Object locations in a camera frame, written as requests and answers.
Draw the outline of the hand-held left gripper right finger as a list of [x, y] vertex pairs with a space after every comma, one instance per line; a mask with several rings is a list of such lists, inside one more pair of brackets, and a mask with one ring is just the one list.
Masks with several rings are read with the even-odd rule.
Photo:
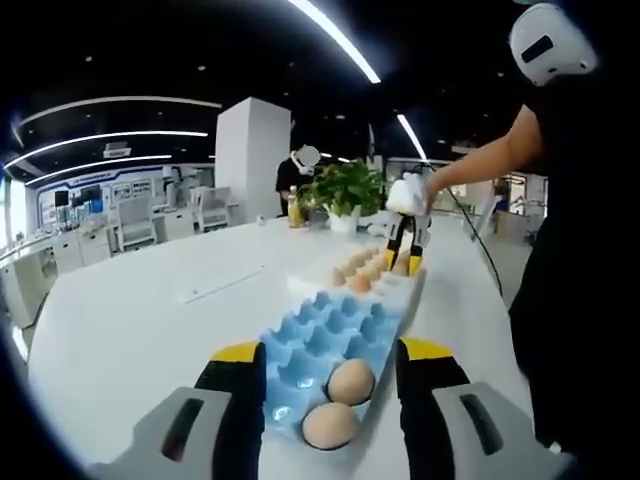
[[572, 463], [540, 444], [524, 411], [470, 381], [438, 344], [400, 338], [396, 383], [412, 479], [560, 479]]

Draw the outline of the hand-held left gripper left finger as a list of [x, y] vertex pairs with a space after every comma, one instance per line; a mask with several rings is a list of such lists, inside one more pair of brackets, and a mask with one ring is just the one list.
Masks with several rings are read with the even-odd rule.
[[256, 479], [265, 428], [266, 347], [214, 354], [192, 387], [179, 387], [134, 426], [114, 460], [92, 479]]

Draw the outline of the person's right hand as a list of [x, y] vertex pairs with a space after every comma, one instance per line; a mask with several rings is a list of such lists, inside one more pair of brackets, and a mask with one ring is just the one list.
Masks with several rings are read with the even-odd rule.
[[426, 186], [426, 211], [430, 212], [441, 191], [449, 188], [451, 182], [440, 172], [435, 172]]

